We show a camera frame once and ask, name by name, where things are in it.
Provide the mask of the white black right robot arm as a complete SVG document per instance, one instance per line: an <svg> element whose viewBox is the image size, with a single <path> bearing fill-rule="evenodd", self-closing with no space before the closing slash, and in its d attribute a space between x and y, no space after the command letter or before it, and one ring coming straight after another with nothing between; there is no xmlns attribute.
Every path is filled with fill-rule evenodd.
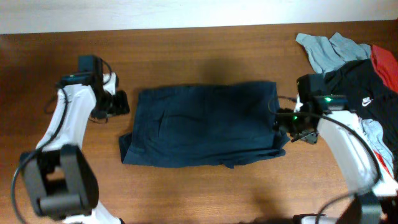
<svg viewBox="0 0 398 224"><path fill-rule="evenodd" d="M291 109L270 109L275 127L293 141L315 143L322 137L345 179L348 192L339 195L315 214L296 215L295 223L397 223L397 181L382 166L360 130L356 113L341 95L295 99Z"/></svg>

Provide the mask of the navy blue shorts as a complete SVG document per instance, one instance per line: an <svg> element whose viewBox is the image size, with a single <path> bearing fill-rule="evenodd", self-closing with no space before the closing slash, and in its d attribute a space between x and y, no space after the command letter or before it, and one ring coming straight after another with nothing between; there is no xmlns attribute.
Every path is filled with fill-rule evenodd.
<svg viewBox="0 0 398 224"><path fill-rule="evenodd" d="M119 138L125 165L228 168L285 154L274 129L273 82L191 85L140 92L130 133Z"/></svg>

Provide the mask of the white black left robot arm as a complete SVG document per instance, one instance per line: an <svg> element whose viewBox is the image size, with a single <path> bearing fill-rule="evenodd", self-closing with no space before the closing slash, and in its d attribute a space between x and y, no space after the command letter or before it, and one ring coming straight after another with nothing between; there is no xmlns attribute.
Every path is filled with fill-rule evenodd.
<svg viewBox="0 0 398 224"><path fill-rule="evenodd" d="M100 97L125 99L115 73L58 83L49 127L32 152L20 156L21 174L35 214L63 223L122 223L99 200L98 181L82 153L86 125Z"/></svg>

